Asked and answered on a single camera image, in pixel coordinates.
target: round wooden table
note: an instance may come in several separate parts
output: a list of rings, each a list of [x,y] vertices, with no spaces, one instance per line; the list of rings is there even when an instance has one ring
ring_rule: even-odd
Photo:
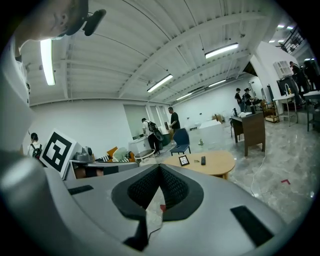
[[[224,178],[225,180],[228,179],[228,172],[236,165],[233,155],[225,150],[192,153],[184,156],[188,158],[190,164],[181,166],[179,157],[182,157],[182,155],[170,156],[163,163],[203,174],[217,176]],[[205,165],[201,165],[201,157],[205,157]]]

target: wooden table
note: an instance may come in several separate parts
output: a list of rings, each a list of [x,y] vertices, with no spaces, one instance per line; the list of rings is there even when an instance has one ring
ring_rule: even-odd
[[[233,155],[225,150],[187,154],[186,157],[190,164],[185,166],[181,166],[179,157],[181,157],[181,155],[170,156],[163,163],[207,175],[217,176],[224,178],[225,180],[228,179],[228,172],[230,172],[236,164]],[[201,165],[201,157],[205,157],[205,165]]]
[[[248,155],[248,146],[262,143],[262,151],[266,150],[266,130],[264,113],[257,111],[245,117],[232,116],[235,143],[237,136],[244,134],[244,156]]]

